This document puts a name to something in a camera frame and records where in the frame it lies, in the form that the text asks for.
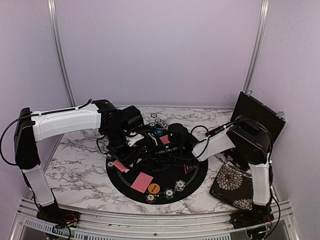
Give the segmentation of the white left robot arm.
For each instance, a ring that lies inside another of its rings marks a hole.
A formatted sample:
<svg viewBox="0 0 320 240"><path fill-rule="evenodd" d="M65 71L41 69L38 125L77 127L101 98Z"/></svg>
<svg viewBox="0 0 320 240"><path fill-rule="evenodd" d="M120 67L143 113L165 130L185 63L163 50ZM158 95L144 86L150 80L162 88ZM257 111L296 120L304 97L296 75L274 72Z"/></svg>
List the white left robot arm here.
<svg viewBox="0 0 320 240"><path fill-rule="evenodd" d="M69 216L78 215L78 212L58 206L41 167L37 142L76 131L98 130L100 135L107 137L111 154L128 167L135 161L134 145L145 139L137 131L143 124L141 112L135 106L118 109L106 99L49 111L22 109L14 135L15 163L37 198L37 217L60 223Z"/></svg>

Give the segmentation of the red poker chip stack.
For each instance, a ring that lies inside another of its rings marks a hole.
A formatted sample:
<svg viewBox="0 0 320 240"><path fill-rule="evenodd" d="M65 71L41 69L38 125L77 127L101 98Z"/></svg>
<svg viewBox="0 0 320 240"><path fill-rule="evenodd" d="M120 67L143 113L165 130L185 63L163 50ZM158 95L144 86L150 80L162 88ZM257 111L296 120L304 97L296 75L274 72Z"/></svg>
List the red poker chip stack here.
<svg viewBox="0 0 320 240"><path fill-rule="evenodd" d="M107 167L107 169L114 169L115 168L115 166L114 166L114 162L113 161L108 161L108 162L106 162L106 167Z"/></svg>

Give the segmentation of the red card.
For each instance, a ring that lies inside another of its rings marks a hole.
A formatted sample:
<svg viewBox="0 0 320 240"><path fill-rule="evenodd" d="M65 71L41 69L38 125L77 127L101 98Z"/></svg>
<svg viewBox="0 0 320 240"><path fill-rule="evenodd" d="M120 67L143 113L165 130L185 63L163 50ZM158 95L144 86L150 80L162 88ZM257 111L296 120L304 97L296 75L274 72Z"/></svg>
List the red card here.
<svg viewBox="0 0 320 240"><path fill-rule="evenodd" d="M171 143L170 140L169 140L168 135L161 136L159 139L164 145L167 145L167 144Z"/></svg>
<svg viewBox="0 0 320 240"><path fill-rule="evenodd" d="M152 182L153 178L153 176L140 172L137 178L134 180L133 184L131 185L131 188L140 193L144 193L147 190L150 183Z"/></svg>

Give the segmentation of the red playing card deck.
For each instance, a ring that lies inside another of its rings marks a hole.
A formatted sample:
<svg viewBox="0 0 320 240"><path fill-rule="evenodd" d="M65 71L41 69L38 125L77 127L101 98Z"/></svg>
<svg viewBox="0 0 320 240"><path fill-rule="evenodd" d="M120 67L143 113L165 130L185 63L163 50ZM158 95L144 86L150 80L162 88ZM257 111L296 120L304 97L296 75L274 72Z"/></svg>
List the red playing card deck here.
<svg viewBox="0 0 320 240"><path fill-rule="evenodd" d="M117 168L122 173L127 173L129 171L129 169L127 167L125 167L119 160L115 160L113 162L113 165L115 168Z"/></svg>

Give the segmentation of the blue small blind button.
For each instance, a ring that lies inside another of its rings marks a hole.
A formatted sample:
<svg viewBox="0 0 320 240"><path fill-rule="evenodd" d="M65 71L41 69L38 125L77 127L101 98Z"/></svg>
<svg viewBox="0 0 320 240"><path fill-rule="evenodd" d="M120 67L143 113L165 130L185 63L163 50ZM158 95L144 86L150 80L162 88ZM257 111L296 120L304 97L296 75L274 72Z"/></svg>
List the blue small blind button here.
<svg viewBox="0 0 320 240"><path fill-rule="evenodd" d="M156 130L154 130L153 131L153 134L155 135L155 136L157 136L157 137L161 137L162 135L163 135L163 130L161 130L161 129L156 129Z"/></svg>

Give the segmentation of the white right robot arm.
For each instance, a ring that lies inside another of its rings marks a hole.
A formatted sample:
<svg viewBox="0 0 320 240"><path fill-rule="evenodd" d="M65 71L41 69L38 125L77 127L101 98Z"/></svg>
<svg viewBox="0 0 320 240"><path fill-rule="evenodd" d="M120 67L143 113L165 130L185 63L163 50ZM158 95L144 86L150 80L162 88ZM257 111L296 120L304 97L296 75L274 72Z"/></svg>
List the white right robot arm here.
<svg viewBox="0 0 320 240"><path fill-rule="evenodd" d="M234 121L208 131L203 140L193 140L192 133L180 123L168 127L168 143L157 139L148 146L150 159L173 157L190 163L235 149L250 173L225 162L218 171L210 194L231 205L239 212L231 215L230 222L238 228L270 222L274 219L271 203L273 194L270 154L273 139L261 123L239 115Z"/></svg>

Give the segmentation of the green fifty poker chip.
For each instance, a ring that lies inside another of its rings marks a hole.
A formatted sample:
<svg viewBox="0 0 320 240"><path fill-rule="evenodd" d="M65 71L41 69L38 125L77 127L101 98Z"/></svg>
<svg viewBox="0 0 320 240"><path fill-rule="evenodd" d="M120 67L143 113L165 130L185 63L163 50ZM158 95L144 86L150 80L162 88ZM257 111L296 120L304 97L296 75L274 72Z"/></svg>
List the green fifty poker chip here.
<svg viewBox="0 0 320 240"><path fill-rule="evenodd" d="M151 128L151 129L154 129L156 127L156 124L154 122L150 122L148 124L148 126Z"/></svg>

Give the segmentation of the red triangular marker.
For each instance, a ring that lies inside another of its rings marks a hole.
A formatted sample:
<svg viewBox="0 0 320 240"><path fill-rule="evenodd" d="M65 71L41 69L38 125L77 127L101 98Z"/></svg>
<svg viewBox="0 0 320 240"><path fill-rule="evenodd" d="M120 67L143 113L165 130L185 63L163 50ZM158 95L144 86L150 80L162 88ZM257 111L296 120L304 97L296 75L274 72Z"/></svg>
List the red triangular marker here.
<svg viewBox="0 0 320 240"><path fill-rule="evenodd" d="M198 166L195 164L184 164L183 168L184 168L184 173L187 175L188 173L190 173L191 171L195 170Z"/></svg>

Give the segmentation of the blue orange chip stack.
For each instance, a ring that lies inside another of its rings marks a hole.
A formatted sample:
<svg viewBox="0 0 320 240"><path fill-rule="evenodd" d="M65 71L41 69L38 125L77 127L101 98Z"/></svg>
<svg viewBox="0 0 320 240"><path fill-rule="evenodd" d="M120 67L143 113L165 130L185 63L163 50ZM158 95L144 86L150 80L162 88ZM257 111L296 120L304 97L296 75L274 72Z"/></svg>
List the blue orange chip stack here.
<svg viewBox="0 0 320 240"><path fill-rule="evenodd" d="M177 180L174 185L174 190L176 192L182 192L186 187L186 183L183 180Z"/></svg>

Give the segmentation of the orange big blind button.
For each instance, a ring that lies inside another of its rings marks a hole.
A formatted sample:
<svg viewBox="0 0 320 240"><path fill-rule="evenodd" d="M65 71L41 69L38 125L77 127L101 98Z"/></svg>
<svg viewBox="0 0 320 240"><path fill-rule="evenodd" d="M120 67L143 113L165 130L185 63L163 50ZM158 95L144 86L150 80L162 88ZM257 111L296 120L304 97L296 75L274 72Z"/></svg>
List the orange big blind button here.
<svg viewBox="0 0 320 240"><path fill-rule="evenodd" d="M150 194L157 194L160 192L160 186L157 184L157 183L151 183L149 186L148 186L148 192Z"/></svg>

